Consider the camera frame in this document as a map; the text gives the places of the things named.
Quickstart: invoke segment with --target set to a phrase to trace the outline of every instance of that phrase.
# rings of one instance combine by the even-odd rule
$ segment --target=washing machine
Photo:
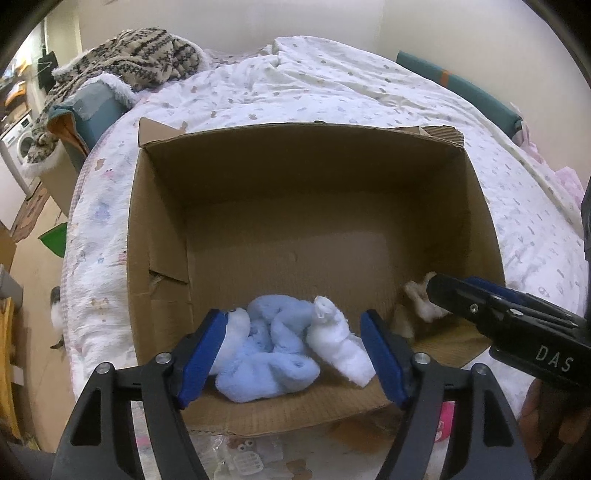
[[[40,183],[38,178],[26,179],[21,174],[21,166],[26,162],[29,149],[34,143],[32,128],[33,118],[28,113],[2,137],[2,145],[0,145],[2,158],[15,180],[27,194],[27,198],[33,195]]]

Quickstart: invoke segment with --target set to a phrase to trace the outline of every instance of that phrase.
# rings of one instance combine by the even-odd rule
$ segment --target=white duvet
[[[98,363],[109,361],[117,368],[136,364],[127,304],[126,235],[137,127],[143,116],[187,132],[316,120],[376,127],[454,126],[465,136],[491,210],[508,286],[583,313],[587,264],[578,208],[550,170],[467,101],[393,61],[314,37],[279,38],[253,56],[239,61],[214,56],[211,63],[212,70],[144,95],[103,136],[81,172],[62,278],[76,395]],[[479,360],[495,371],[517,411],[530,379],[487,353]],[[365,474],[360,471],[357,478]]]

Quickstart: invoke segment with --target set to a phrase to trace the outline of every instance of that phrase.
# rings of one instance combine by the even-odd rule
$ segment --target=pink cloth
[[[451,435],[455,406],[456,404],[452,401],[443,402],[441,415],[439,416],[439,425],[437,426],[437,434],[435,435],[435,443],[442,442]]]
[[[536,144],[531,141],[530,128],[525,123],[525,121],[521,122],[521,130],[519,130],[513,136],[512,140],[515,145],[521,147],[521,149],[527,152],[536,162],[542,165],[548,165],[546,160],[544,160],[544,157],[542,157],[542,155],[540,155],[538,152],[538,147]],[[581,208],[583,196],[585,195],[585,189],[583,188],[577,173],[570,167],[564,167],[555,171],[554,175],[556,176],[558,183],[564,187],[568,194],[577,203],[579,208]]]

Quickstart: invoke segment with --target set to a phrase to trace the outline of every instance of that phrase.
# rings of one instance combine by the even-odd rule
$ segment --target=screw
[[[172,359],[173,356],[170,355],[170,353],[168,352],[159,353],[158,355],[156,355],[156,363],[160,365],[169,364]]]
[[[419,352],[414,354],[414,361],[419,365],[428,365],[431,362],[431,357],[426,353]]]
[[[488,367],[485,364],[475,364],[474,370],[479,375],[486,375],[488,373]]]
[[[98,367],[96,367],[96,373],[98,374],[105,374],[109,370],[111,370],[111,364],[107,362],[99,364]]]

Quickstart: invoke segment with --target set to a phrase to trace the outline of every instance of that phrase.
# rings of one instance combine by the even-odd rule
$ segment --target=blue towel
[[[320,375],[303,340],[314,306],[287,295],[265,295],[253,300],[246,311],[251,317],[250,335],[216,377],[217,389],[244,403],[309,387]]]

